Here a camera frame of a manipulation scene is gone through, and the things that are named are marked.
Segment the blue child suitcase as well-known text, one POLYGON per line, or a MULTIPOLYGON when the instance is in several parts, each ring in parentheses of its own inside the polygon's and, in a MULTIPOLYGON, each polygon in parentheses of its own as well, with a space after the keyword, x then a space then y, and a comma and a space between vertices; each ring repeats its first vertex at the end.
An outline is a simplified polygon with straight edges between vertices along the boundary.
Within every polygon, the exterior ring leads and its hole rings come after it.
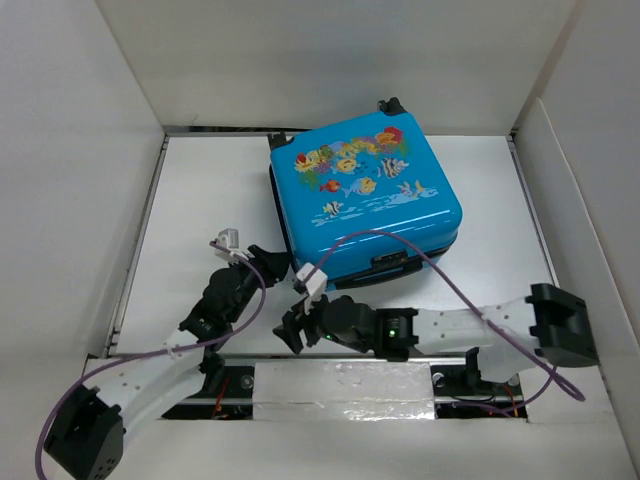
POLYGON ((332 289, 422 269, 455 242, 462 206, 416 119, 396 97, 375 112, 269 135, 269 175, 291 267, 332 289))

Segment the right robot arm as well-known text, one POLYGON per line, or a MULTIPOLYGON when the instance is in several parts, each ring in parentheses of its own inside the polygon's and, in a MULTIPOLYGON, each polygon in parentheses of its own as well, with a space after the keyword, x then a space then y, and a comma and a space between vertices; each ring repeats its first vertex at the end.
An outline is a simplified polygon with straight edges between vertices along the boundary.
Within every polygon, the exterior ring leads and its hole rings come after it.
POLYGON ((290 308, 273 333, 294 353, 327 340, 389 362, 462 353, 462 381, 474 393, 533 367, 598 364, 586 303, 546 283, 515 300, 457 310, 373 308, 347 295, 290 308))

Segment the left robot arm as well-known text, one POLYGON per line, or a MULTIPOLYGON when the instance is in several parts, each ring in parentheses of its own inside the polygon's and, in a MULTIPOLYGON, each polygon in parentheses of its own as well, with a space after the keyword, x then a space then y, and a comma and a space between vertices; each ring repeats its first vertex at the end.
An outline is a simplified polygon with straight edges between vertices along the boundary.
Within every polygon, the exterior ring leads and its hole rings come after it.
POLYGON ((222 245, 215 249, 228 266, 211 275, 201 299, 161 348, 119 358, 111 365, 129 364, 129 370, 88 387, 89 378, 108 369, 96 368, 58 400, 38 438, 38 478, 45 476, 42 458, 49 455, 74 479, 105 479, 146 421, 195 393, 208 397, 220 390, 224 362, 218 350, 243 330, 238 320, 253 296, 264 297, 285 278, 290 256, 256 245, 247 256, 222 245))

